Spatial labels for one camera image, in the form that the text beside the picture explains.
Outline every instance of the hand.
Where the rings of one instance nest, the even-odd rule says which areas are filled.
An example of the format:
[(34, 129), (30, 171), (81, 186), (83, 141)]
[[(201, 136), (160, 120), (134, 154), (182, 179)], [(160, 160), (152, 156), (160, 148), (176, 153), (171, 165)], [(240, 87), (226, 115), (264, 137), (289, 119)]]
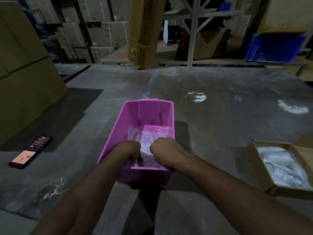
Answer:
[(158, 138), (150, 146), (150, 151), (157, 163), (168, 169), (179, 170), (191, 156), (174, 138)]
[(130, 158), (132, 160), (141, 160), (140, 148), (141, 145), (139, 142), (127, 140), (119, 143), (113, 148), (113, 150), (127, 157), (126, 159)]

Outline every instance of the phone screen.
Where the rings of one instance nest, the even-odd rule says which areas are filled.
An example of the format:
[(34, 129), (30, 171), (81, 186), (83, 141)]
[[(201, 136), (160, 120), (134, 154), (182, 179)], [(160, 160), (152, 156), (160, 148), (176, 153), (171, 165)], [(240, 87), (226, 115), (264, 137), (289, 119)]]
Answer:
[(50, 142), (52, 137), (40, 136), (34, 142), (32, 142), (24, 151), (18, 154), (11, 162), (25, 164), (30, 158), (32, 158), (37, 152), (41, 151), (46, 144)]

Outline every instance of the bubble wrap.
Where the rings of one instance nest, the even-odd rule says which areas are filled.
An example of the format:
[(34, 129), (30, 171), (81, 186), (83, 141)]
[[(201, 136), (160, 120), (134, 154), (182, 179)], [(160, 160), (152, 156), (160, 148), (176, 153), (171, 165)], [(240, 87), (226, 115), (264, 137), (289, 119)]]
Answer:
[(259, 147), (258, 151), (275, 184), (313, 190), (292, 152), (279, 147)]
[(168, 137), (169, 132), (169, 127), (166, 126), (129, 126), (127, 139), (140, 142), (140, 155), (143, 162), (128, 160), (125, 166), (162, 167), (155, 161), (153, 154), (150, 152), (150, 146), (158, 138)]

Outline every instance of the smartphone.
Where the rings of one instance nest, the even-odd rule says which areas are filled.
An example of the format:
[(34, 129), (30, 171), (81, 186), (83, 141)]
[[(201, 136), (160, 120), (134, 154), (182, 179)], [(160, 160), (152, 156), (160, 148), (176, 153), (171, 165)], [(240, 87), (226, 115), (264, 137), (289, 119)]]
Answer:
[(18, 154), (11, 162), (9, 167), (18, 169), (25, 168), (40, 152), (51, 142), (53, 137), (41, 135), (33, 141), (27, 148)]

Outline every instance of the forearm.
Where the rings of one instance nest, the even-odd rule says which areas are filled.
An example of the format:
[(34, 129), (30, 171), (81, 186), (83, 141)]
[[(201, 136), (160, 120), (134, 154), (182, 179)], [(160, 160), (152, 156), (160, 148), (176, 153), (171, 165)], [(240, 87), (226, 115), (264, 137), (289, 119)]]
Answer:
[(128, 156), (113, 150), (49, 211), (31, 235), (91, 234)]
[(252, 186), (191, 155), (178, 170), (202, 189), (241, 234), (312, 234), (312, 222)]

